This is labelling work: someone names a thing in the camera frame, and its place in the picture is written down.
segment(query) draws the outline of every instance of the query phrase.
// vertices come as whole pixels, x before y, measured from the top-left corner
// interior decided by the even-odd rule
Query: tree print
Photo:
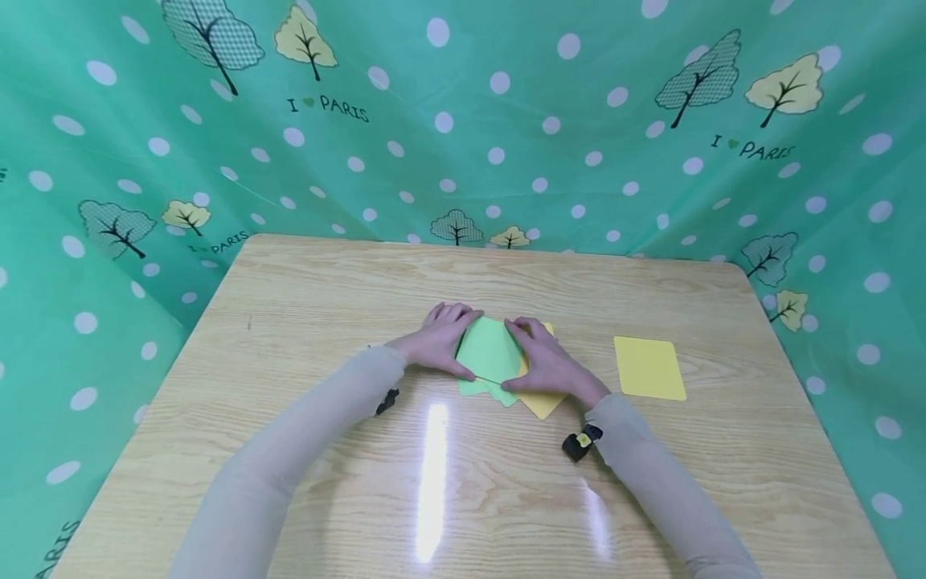
[[[181,227],[183,229],[192,229],[198,237],[202,237],[203,235],[199,232],[199,228],[206,225],[206,221],[209,221],[211,216],[212,214],[209,213],[209,210],[206,208],[201,208],[192,203],[174,200],[168,203],[168,208],[164,212],[164,215],[161,216],[161,219],[167,223],[167,225],[173,225],[174,227]]]
[[[232,94],[229,70],[253,67],[264,57],[251,27],[238,20],[225,0],[163,0],[164,21],[177,44],[202,64],[221,70]]]
[[[679,109],[671,128],[679,126],[688,107],[713,105],[733,94],[733,84],[740,76],[736,57],[740,54],[740,31],[730,31],[695,62],[666,82],[656,97],[663,108]]]
[[[750,241],[740,250],[749,260],[751,269],[746,277],[755,275],[765,285],[775,287],[784,279],[785,265],[797,244],[797,233],[766,235]]]
[[[299,5],[293,4],[286,20],[273,35],[277,52],[297,62],[312,65],[315,80],[321,81],[319,67],[336,67],[334,51],[319,34],[319,29]]]
[[[512,247],[529,245],[531,240],[527,238],[527,235],[525,235],[518,226],[512,225],[503,232],[494,235],[489,239],[489,243],[504,247],[505,249],[511,249]]]
[[[765,129],[769,125],[775,111],[803,115],[817,108],[817,103],[823,98],[820,90],[823,69],[818,66],[817,60],[816,53],[800,57],[794,64],[753,82],[746,91],[746,100],[769,110],[760,128]]]
[[[480,241],[482,232],[476,228],[476,223],[459,209],[452,209],[443,217],[431,222],[431,233],[441,239],[460,245],[461,241]]]
[[[109,258],[121,256],[126,248],[144,259],[144,252],[136,244],[155,228],[156,221],[141,211],[130,211],[115,203],[83,201],[77,206],[83,218],[87,237]]]

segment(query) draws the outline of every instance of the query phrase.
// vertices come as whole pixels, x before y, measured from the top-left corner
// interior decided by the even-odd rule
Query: yellow paper
[[[614,351],[624,394],[666,400],[688,398],[672,342],[615,336]]]
[[[545,323],[544,327],[549,333],[553,333],[553,324]],[[526,374],[527,369],[527,358],[525,358],[524,352],[521,352],[521,366],[520,370],[518,370],[518,376]],[[566,398],[566,395],[552,392],[521,392],[518,394],[518,398],[524,403],[524,406],[531,409],[531,412],[537,418],[543,421],[559,406],[559,403]]]

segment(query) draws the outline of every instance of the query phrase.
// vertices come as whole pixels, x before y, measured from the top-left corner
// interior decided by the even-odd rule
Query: beige sleeve
[[[386,346],[357,354],[228,459],[203,497],[170,579],[266,577],[308,466],[344,430],[376,413],[405,367]]]
[[[604,433],[601,456],[633,493],[693,579],[760,579],[758,567],[704,489],[621,394],[585,414]]]

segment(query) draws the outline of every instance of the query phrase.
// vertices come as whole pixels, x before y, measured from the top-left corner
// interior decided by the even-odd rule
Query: green curtain
[[[6,11],[6,574],[48,576],[255,233],[740,266],[926,574],[926,6],[313,2]]]

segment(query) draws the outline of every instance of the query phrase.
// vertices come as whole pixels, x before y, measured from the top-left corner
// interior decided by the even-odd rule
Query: wooden table
[[[165,577],[221,463],[370,343],[434,303],[552,322],[614,390],[612,336],[675,343],[686,402],[637,397],[766,577],[893,576],[762,307],[733,265],[252,237],[56,568]],[[296,492],[271,577],[684,577],[595,453],[520,402],[410,371]]]

